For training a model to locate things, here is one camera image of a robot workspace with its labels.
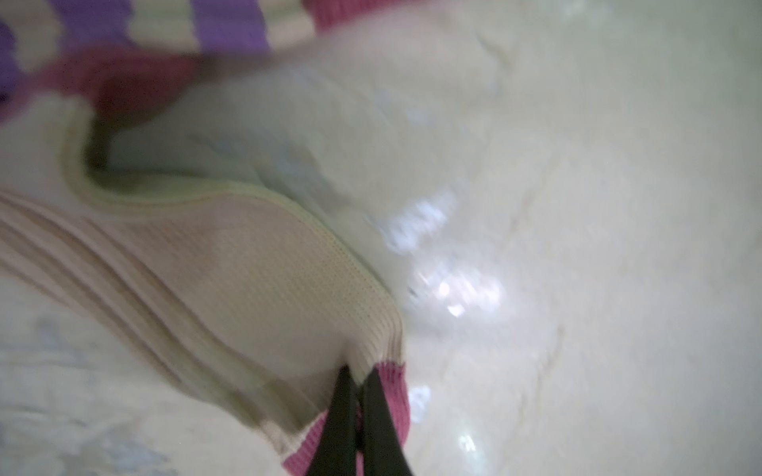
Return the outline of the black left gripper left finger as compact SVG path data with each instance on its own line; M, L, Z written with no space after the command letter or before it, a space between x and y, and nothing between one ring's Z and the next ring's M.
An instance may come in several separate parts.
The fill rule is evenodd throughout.
M341 368L321 439L307 476L355 476L357 456L357 386L349 368Z

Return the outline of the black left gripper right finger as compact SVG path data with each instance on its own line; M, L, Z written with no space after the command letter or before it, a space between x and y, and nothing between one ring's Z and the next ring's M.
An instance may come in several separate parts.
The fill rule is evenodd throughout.
M412 476L376 369L363 384L361 408L363 474Z

